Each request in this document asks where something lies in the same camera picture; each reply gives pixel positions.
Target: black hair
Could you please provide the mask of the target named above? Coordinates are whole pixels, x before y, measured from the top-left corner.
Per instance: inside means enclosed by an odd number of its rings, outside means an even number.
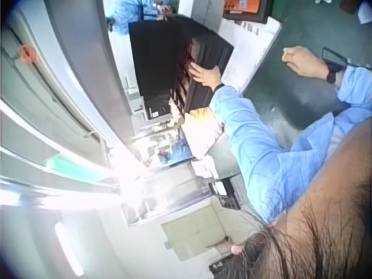
[[[364,224],[360,243],[351,234],[345,243],[342,226],[339,235],[330,227],[318,225],[311,208],[303,212],[307,227],[310,250],[304,252],[300,242],[265,224],[256,214],[250,215],[260,223],[261,229],[246,242],[244,251],[227,263],[226,279],[264,278],[316,278],[316,279],[362,279],[372,274],[371,240],[371,178],[360,186],[354,197],[355,210]],[[352,249],[357,248],[357,258]]]

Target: paper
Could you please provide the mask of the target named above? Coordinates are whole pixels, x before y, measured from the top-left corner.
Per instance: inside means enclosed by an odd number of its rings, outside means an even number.
[[[267,24],[222,19],[219,35],[234,46],[222,82],[243,92],[280,28],[281,24],[271,17]]]

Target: light blue work uniform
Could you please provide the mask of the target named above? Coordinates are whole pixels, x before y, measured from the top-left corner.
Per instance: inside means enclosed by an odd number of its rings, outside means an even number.
[[[371,117],[371,81],[372,72],[348,67],[337,94],[350,108],[336,117],[328,113],[310,125],[289,150],[279,146],[249,99],[229,86],[216,91],[210,107],[225,125],[248,198],[264,221],[273,221],[292,206],[334,151],[334,145]]]
[[[127,35],[128,24],[139,20],[155,20],[160,15],[159,10],[153,6],[153,0],[115,0],[106,15],[113,17],[115,24],[112,31],[121,35]]]

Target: green floor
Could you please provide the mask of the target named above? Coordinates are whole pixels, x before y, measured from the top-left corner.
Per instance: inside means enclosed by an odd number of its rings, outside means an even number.
[[[323,47],[329,47],[353,63],[372,64],[372,25],[361,25],[357,14],[340,10],[339,2],[274,0],[272,16],[283,28],[244,95],[282,146],[290,146],[299,130],[327,112],[337,114],[347,108],[332,86],[290,71],[281,61],[284,47],[302,45],[319,56]]]

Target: floor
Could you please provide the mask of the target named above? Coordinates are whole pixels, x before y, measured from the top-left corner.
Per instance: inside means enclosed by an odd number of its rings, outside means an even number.
[[[283,147],[327,112],[337,114],[348,107],[331,85],[290,71],[281,62],[284,47],[302,45],[320,56],[327,46],[353,63],[372,63],[371,24],[361,25],[357,14],[340,10],[339,2],[274,0],[272,15],[283,22],[283,28],[244,96],[252,100]]]

